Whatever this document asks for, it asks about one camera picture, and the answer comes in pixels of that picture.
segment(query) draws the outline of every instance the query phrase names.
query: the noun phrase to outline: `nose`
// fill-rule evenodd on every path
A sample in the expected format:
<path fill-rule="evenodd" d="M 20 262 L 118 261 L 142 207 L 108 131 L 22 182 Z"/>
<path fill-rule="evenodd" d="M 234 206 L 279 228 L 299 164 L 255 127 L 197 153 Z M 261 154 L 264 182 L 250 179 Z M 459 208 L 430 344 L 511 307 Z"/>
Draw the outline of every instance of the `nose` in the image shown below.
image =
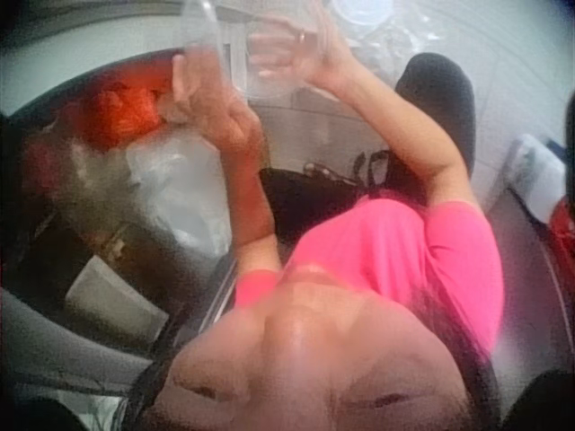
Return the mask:
<path fill-rule="evenodd" d="M 253 393 L 253 429 L 332 429 L 335 325 L 292 306 L 268 317 Z"/>

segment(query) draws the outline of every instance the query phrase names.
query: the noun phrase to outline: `tiled floor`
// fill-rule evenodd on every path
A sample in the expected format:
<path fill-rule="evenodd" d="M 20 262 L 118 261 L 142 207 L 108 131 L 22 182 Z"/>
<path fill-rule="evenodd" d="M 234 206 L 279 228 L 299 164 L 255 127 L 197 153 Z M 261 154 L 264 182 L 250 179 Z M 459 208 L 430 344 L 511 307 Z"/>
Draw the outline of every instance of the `tiled floor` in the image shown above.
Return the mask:
<path fill-rule="evenodd" d="M 564 144 L 565 109 L 575 88 L 572 15 L 559 0 L 416 1 L 442 36 L 424 50 L 452 58 L 472 80 L 478 125 L 472 183 L 490 207 L 503 188 L 500 172 L 516 136 Z M 309 91 L 255 104 L 275 166 L 298 170 L 316 160 L 349 174 L 355 155 L 377 148 L 369 127 Z"/>

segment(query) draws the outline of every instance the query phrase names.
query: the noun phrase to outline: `woman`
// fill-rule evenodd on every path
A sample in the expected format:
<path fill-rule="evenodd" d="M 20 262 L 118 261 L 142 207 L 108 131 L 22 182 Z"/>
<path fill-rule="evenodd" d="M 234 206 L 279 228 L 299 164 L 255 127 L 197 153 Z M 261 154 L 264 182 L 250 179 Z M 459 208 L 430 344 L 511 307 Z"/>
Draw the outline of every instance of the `woman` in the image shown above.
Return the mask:
<path fill-rule="evenodd" d="M 270 18 L 286 38 L 252 42 L 285 55 L 252 61 L 263 75 L 296 75 L 356 110 L 394 153 L 386 191 L 311 229 L 282 269 L 258 174 L 260 121 L 222 84 L 217 56 L 176 56 L 175 98 L 221 152 L 239 279 L 235 308 L 140 379 L 126 429 L 451 430 L 497 422 L 489 354 L 503 285 L 468 180 L 471 85 L 449 60 L 422 55 L 394 92 L 325 20 L 323 57 L 309 54 L 313 34 Z"/>

